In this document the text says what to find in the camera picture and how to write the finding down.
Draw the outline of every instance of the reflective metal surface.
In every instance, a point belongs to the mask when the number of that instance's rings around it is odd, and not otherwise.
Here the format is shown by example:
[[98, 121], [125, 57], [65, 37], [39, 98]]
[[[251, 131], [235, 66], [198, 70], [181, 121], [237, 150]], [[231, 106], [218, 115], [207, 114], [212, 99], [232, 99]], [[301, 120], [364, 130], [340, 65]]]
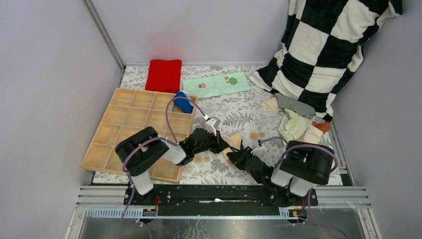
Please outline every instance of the reflective metal surface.
[[[345, 231], [350, 239], [365, 238], [359, 216], [353, 209], [314, 209], [317, 220], [332, 224]], [[119, 219], [85, 218], [82, 239], [115, 239]], [[155, 239], [326, 239], [329, 238], [318, 226], [289, 226], [285, 220], [173, 220], [156, 219], [148, 224]], [[121, 239], [148, 239], [145, 227], [134, 219], [123, 222]]]

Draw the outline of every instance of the cable connector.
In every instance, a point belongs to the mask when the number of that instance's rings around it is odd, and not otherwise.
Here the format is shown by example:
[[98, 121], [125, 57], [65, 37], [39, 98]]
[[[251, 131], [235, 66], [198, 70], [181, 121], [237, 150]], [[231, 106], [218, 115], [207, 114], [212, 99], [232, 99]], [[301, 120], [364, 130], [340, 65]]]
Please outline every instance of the cable connector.
[[205, 129], [214, 135], [217, 135], [216, 127], [220, 123], [220, 120], [215, 117], [209, 117], [207, 115], [204, 116], [205, 119]]
[[267, 152], [267, 147], [264, 144], [261, 144], [261, 141], [258, 140], [258, 147], [252, 150], [252, 154], [257, 157], [262, 157]]

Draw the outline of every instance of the green cloth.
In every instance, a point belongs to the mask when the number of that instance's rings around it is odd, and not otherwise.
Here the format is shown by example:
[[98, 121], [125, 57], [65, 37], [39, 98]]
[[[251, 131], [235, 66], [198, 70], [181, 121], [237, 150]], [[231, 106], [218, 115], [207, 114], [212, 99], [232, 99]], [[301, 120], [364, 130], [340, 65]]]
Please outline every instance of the green cloth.
[[182, 83], [184, 91], [198, 98], [228, 95], [250, 90], [248, 80], [243, 72], [185, 80]]

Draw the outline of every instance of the gray wall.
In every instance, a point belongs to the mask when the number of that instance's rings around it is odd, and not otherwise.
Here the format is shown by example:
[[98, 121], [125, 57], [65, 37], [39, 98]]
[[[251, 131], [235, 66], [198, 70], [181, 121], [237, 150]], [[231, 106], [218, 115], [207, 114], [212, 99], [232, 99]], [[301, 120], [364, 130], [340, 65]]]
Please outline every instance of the gray wall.
[[288, 0], [94, 0], [125, 64], [263, 64], [280, 49]]
[[62, 238], [119, 69], [80, 0], [2, 0], [0, 55], [0, 238]]
[[362, 66], [334, 102], [354, 177], [369, 191], [384, 239], [422, 232], [422, 1], [405, 3], [404, 15], [365, 46]]

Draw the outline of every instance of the gray cloth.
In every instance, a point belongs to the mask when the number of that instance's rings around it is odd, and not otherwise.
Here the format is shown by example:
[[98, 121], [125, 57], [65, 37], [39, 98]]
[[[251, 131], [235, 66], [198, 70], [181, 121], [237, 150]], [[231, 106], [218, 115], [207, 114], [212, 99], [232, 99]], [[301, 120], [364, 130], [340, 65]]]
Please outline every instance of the gray cloth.
[[312, 118], [317, 115], [315, 110], [305, 103], [287, 96], [283, 96], [280, 93], [276, 93], [275, 96], [277, 98], [278, 107], [282, 109], [293, 110], [294, 112], [298, 113], [298, 115], [307, 116], [308, 118]]

